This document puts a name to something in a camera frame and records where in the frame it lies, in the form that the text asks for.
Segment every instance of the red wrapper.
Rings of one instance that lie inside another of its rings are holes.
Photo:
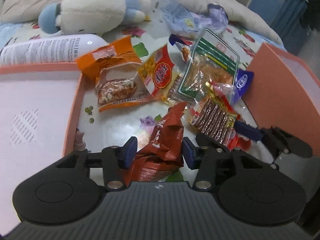
[[[183,166],[181,143],[186,102],[169,108],[155,126],[150,142],[141,149],[131,167],[124,171],[124,181],[158,181]]]

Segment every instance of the blue and white plush toy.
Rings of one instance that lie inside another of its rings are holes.
[[[151,0],[63,0],[45,7],[38,23],[46,33],[102,35],[120,24],[143,21]]]

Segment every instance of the blue snack package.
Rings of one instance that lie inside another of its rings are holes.
[[[238,69],[235,87],[238,90],[240,97],[242,97],[250,87],[253,77],[253,72],[242,70],[240,68]]]

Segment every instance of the open cardboard box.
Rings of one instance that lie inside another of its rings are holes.
[[[0,67],[0,234],[19,223],[16,186],[73,150],[84,84],[76,63]]]
[[[257,125],[280,127],[320,156],[320,81],[306,63],[264,43],[247,70],[254,78],[243,100]]]

